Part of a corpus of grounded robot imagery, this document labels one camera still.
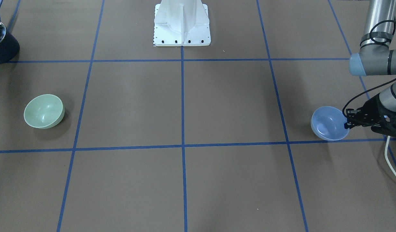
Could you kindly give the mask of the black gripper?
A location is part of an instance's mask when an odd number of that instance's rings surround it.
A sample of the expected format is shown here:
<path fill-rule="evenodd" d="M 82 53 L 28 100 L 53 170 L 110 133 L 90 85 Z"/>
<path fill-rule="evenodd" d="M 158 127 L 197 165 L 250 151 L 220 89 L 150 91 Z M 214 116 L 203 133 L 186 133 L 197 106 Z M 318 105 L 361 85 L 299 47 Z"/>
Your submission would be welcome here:
<path fill-rule="evenodd" d="M 375 133 L 396 137 L 396 109 L 389 110 L 381 101 L 380 94 L 375 95 L 358 109 L 346 109 L 346 118 L 363 118 L 364 122 L 370 124 Z M 347 120 L 344 129 L 352 129 L 362 126 L 358 120 Z"/>

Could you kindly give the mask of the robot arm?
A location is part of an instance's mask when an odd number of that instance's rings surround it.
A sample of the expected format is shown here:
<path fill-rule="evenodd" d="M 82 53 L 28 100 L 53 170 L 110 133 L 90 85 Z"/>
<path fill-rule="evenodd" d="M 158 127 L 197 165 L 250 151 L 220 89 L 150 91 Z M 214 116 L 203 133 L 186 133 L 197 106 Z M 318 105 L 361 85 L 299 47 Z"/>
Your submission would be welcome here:
<path fill-rule="evenodd" d="M 396 75 L 396 50 L 390 49 L 396 28 L 396 0 L 370 1 L 360 50 L 352 54 L 352 75 Z M 375 133 L 396 137 L 396 78 L 386 83 L 385 90 L 360 108 L 342 109 L 346 129 L 370 127 Z"/>

